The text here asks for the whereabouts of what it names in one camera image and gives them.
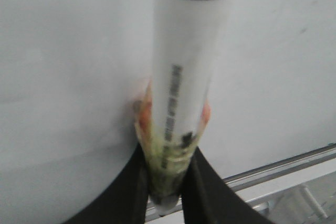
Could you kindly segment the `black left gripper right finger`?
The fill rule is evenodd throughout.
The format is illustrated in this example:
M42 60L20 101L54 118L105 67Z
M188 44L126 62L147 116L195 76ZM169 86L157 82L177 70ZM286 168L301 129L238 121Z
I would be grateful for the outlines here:
M181 189L185 223L272 223L228 187L199 148Z

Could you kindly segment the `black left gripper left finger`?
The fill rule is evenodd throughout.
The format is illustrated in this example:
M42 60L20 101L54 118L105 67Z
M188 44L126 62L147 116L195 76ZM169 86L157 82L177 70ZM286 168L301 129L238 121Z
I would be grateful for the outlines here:
M146 163L138 145L108 188L65 223L145 223L148 196Z

